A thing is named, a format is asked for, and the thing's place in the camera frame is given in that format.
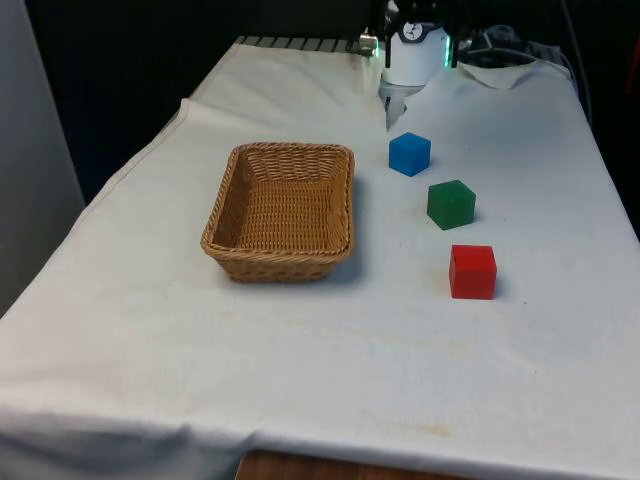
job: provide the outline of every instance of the rectangular basket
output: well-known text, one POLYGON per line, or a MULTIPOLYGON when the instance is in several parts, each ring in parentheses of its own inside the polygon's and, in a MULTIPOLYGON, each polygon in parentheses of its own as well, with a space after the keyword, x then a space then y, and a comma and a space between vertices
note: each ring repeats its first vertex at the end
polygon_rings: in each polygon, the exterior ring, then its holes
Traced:
POLYGON ((203 250, 238 282, 305 282, 353 251, 353 152, 251 143, 229 157, 203 250))

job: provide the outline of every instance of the grey wall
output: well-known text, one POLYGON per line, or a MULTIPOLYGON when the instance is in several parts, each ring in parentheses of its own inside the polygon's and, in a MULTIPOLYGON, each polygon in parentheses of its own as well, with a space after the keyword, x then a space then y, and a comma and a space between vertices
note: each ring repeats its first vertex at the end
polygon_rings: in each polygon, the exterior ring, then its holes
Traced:
POLYGON ((0 315, 83 207, 22 0, 0 0, 0 315))

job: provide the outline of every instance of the metal bar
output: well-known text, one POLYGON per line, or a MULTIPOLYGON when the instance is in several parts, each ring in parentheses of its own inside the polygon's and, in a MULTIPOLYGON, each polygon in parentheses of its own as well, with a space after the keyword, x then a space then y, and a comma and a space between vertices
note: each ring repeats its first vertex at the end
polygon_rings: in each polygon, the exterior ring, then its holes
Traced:
POLYGON ((291 39, 291 43, 289 43, 289 47, 288 48, 294 48, 296 50, 302 50, 302 47, 304 46, 304 38, 292 38, 291 39))
POLYGON ((258 42, 260 41, 261 38, 262 37, 246 37, 244 39, 244 44, 245 45, 253 45, 253 46, 255 46, 255 45, 258 44, 258 42))
POLYGON ((290 41, 291 41, 290 38, 278 37, 278 38, 276 38, 276 41, 274 42, 274 44, 271 45, 271 46, 273 48, 287 48, 287 45, 289 45, 290 41))
POLYGON ((325 38, 318 47, 319 52, 331 52, 336 45, 336 40, 325 38))
POLYGON ((258 47, 263 47, 263 48, 269 48, 273 42, 274 42, 275 38, 273 37, 262 37, 262 39, 258 42, 258 47))
POLYGON ((308 38, 307 43, 304 44, 304 47, 302 49, 307 52, 311 52, 311 51, 315 52, 319 46, 320 46, 319 38, 308 38))
POLYGON ((342 40, 338 40, 338 42, 336 43, 336 47, 333 50, 334 52, 337 53, 346 53, 347 51, 347 41, 342 39, 342 40))

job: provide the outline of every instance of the cube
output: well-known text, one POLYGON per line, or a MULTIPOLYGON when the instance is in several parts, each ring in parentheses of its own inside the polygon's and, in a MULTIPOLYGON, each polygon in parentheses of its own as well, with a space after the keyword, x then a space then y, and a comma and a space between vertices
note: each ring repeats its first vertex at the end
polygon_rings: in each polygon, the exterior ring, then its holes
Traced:
POLYGON ((389 142, 389 168, 409 177, 429 166, 431 142, 413 133, 405 133, 389 142))
POLYGON ((493 248, 453 245, 449 264, 451 297, 491 300, 496 289, 498 268, 493 248))
POLYGON ((427 200, 427 215, 442 230, 473 222, 476 194, 460 180, 431 185, 427 200))

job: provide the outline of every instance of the green cube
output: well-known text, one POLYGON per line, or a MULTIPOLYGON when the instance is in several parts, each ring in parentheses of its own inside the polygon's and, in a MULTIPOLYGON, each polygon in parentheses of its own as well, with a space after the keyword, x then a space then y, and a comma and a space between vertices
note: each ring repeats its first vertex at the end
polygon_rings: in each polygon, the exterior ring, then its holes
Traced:
POLYGON ((475 208, 476 194, 460 180, 429 187, 427 215, 442 230, 472 223, 475 208))

